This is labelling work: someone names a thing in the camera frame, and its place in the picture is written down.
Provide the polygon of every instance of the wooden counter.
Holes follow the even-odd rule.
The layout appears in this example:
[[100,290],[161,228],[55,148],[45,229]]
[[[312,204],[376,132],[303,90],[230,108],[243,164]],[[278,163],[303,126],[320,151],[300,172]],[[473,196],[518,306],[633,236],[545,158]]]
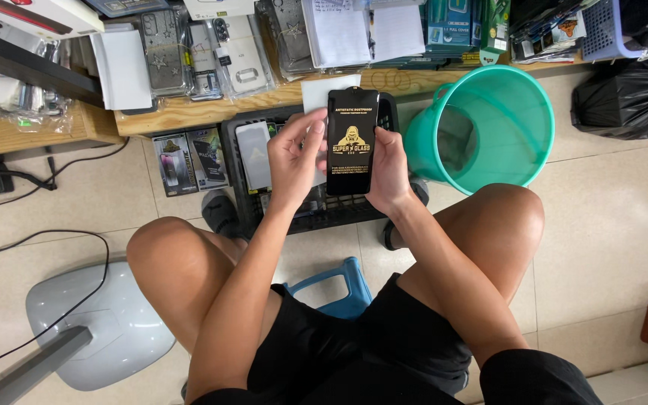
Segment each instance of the wooden counter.
[[21,133],[15,124],[10,123],[6,118],[0,118],[0,153],[86,140],[106,143],[124,141],[117,132],[117,123],[112,111],[83,102],[75,102],[71,110],[73,122],[70,133],[52,131]]
[[[500,62],[507,63],[506,57]],[[574,64],[585,63],[577,57]],[[537,71],[566,66],[566,63],[532,63],[515,65],[525,71]],[[361,74],[361,86],[366,89],[377,89],[393,96],[414,95],[433,92],[444,83],[459,80],[470,70],[397,70],[366,69]],[[158,112],[142,115],[122,115],[115,112],[117,127],[121,136],[136,136],[157,131],[168,131],[195,125],[220,123],[229,120],[237,113],[254,110],[265,110],[274,107],[297,105],[302,102],[300,82],[283,84],[274,91],[256,94],[237,100],[213,100],[192,102],[189,97],[167,99],[168,104]]]

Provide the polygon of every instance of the blue plastic stool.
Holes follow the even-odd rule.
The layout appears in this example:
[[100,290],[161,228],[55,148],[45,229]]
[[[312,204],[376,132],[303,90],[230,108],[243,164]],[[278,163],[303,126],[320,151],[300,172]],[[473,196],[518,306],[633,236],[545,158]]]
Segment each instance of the blue plastic stool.
[[317,309],[332,317],[353,321],[359,315],[362,315],[366,307],[372,303],[372,293],[369,291],[369,286],[366,285],[364,275],[362,275],[362,271],[359,269],[359,261],[355,257],[345,259],[344,263],[336,269],[322,271],[291,287],[287,283],[284,283],[283,287],[289,291],[289,294],[294,295],[296,291],[302,288],[337,275],[344,276],[349,294],[340,300],[328,303]]

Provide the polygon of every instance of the tile floor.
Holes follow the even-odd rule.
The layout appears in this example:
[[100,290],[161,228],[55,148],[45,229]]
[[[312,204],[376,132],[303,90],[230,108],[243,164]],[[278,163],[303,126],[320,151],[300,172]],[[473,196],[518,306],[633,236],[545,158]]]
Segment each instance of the tile floor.
[[[544,202],[541,247],[511,304],[532,347],[566,358],[586,375],[648,361],[638,339],[648,302],[648,141],[617,141],[580,133],[569,120],[570,92],[586,73],[540,80],[552,99],[556,141],[546,168],[531,184]],[[113,147],[57,155],[58,165]],[[44,177],[43,158],[11,162],[13,170]],[[46,228],[102,233],[123,257],[131,234],[161,216],[178,216],[206,228],[201,195],[165,198],[150,142],[132,140],[118,155],[77,163],[58,178],[59,189],[0,207],[0,246]],[[31,188],[15,180],[14,195]],[[436,212],[461,200],[450,187],[430,184]],[[392,272],[413,263],[406,250],[388,252],[377,242],[383,221],[329,228],[287,238],[274,280],[297,282],[358,257],[372,292]],[[0,253],[0,353],[32,336],[24,297],[37,282],[104,257],[93,236],[49,234]],[[0,361],[0,372],[31,347]],[[132,377],[93,392],[68,388],[51,375],[21,404],[152,404],[182,402],[189,357],[175,345],[169,354]],[[459,394],[481,401],[479,370]]]

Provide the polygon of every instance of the teal bucket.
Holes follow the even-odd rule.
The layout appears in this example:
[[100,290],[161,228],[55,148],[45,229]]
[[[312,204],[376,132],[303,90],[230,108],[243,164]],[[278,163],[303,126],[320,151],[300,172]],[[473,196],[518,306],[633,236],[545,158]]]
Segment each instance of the teal bucket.
[[527,186],[553,144],[554,111],[545,90],[504,65],[475,69],[439,87],[404,136],[411,171],[466,195],[491,183]]

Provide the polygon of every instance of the knee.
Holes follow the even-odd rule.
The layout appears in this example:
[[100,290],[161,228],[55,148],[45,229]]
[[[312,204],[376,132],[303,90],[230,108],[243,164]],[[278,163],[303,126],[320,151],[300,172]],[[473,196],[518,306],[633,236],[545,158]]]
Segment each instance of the knee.
[[127,261],[131,264],[157,252],[171,252],[192,230],[192,225],[179,217],[155,219],[132,235],[127,244]]
[[488,209],[538,241],[545,226],[542,200],[526,187],[495,183],[482,187],[475,195],[486,200]]

